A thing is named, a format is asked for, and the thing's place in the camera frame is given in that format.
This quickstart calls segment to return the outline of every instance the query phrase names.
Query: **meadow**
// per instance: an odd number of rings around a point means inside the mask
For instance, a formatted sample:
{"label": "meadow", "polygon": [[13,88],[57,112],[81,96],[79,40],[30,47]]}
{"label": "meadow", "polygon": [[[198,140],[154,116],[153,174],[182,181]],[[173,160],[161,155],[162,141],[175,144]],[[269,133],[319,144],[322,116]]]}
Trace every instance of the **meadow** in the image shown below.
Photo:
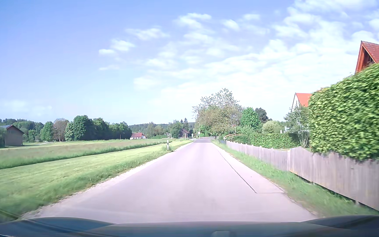
{"label": "meadow", "polygon": [[[172,149],[192,142],[177,140]],[[20,217],[158,158],[165,144],[0,170],[0,222]]]}
{"label": "meadow", "polygon": [[77,141],[0,148],[0,170],[28,164],[141,148],[165,142],[166,140]]}

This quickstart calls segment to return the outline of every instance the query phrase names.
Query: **road edge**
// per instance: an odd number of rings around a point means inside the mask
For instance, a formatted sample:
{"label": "road edge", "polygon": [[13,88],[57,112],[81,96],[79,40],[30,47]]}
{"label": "road edge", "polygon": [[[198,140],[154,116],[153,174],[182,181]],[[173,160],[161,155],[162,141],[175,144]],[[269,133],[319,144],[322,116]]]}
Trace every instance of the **road edge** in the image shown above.
{"label": "road edge", "polygon": [[[174,150],[173,152],[178,151],[179,149],[184,148],[184,147],[186,147],[186,146],[188,146],[188,145],[190,145],[192,143],[193,143],[193,141],[189,142],[189,143],[187,143],[185,145],[182,145],[182,146],[176,148],[176,150]],[[22,214],[20,216],[19,219],[39,218],[40,213],[42,213],[43,211],[45,211],[45,209],[49,209],[49,208],[53,207],[54,205],[62,205],[65,202],[70,202],[72,198],[76,198],[79,195],[84,195],[84,194],[86,194],[86,193],[88,193],[90,191],[95,191],[95,190],[98,191],[97,189],[105,189],[105,188],[108,188],[110,186],[113,186],[113,185],[115,185],[115,184],[117,184],[117,183],[119,183],[119,182],[121,182],[121,181],[123,181],[123,180],[125,180],[125,179],[127,179],[129,177],[131,177],[133,174],[136,174],[139,171],[147,168],[151,164],[154,164],[155,162],[159,161],[160,159],[164,159],[166,156],[170,155],[173,152],[172,151],[168,152],[168,153],[166,153],[166,154],[164,154],[164,155],[162,155],[162,156],[160,156],[158,158],[150,160],[149,162],[146,162],[146,163],[144,163],[142,165],[139,165],[139,166],[137,166],[135,168],[132,168],[132,169],[130,169],[130,170],[124,172],[124,173],[121,173],[121,174],[119,174],[119,175],[117,175],[115,177],[109,178],[109,179],[104,180],[104,181],[102,181],[100,183],[97,183],[97,184],[95,184],[95,185],[93,185],[93,186],[91,186],[89,188],[86,188],[84,190],[81,190],[81,191],[75,192],[75,193],[73,193],[71,195],[68,195],[66,197],[63,197],[63,198],[61,198],[60,200],[58,200],[58,201],[56,201],[54,203],[50,203],[50,204],[45,205],[43,207],[40,207],[40,208],[38,208],[36,210],[24,213],[24,214]]]}

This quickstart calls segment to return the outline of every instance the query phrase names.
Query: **white house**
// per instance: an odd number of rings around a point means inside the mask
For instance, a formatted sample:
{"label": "white house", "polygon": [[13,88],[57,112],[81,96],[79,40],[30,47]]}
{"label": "white house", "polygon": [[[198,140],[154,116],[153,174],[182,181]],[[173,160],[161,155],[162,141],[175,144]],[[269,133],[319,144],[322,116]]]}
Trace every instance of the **white house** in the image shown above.
{"label": "white house", "polygon": [[131,139],[146,139],[146,137],[142,132],[136,132],[131,135],[130,140]]}
{"label": "white house", "polygon": [[295,93],[295,96],[293,97],[292,107],[291,111],[297,106],[297,105],[303,105],[305,107],[308,107],[308,101],[309,98],[311,98],[310,93]]}

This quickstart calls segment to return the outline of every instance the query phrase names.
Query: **barn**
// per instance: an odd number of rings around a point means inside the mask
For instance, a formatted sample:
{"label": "barn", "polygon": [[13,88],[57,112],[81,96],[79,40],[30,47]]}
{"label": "barn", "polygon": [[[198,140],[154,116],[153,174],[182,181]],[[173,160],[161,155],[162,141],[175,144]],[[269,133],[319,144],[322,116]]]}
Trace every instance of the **barn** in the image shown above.
{"label": "barn", "polygon": [[22,146],[23,145],[23,134],[24,132],[18,129],[14,125],[3,125],[1,126],[7,129],[5,134],[4,142],[5,146]]}

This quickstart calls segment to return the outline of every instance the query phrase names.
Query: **bush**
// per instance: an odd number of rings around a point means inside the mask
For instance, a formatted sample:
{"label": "bush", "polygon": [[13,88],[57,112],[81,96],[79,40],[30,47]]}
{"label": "bush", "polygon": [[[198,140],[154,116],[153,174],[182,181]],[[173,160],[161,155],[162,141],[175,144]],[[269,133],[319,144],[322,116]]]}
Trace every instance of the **bush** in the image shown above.
{"label": "bush", "polygon": [[291,133],[254,134],[251,137],[251,144],[264,148],[293,148],[300,146],[296,137],[296,134]]}
{"label": "bush", "polygon": [[167,136],[166,135],[156,135],[156,136],[150,137],[150,139],[162,139],[162,138],[167,138]]}
{"label": "bush", "polygon": [[243,143],[243,144],[249,144],[250,145],[248,135],[239,135],[239,136],[232,136],[232,137],[233,137],[233,141],[236,143]]}
{"label": "bush", "polygon": [[379,63],[313,93],[308,109],[313,151],[379,159]]}

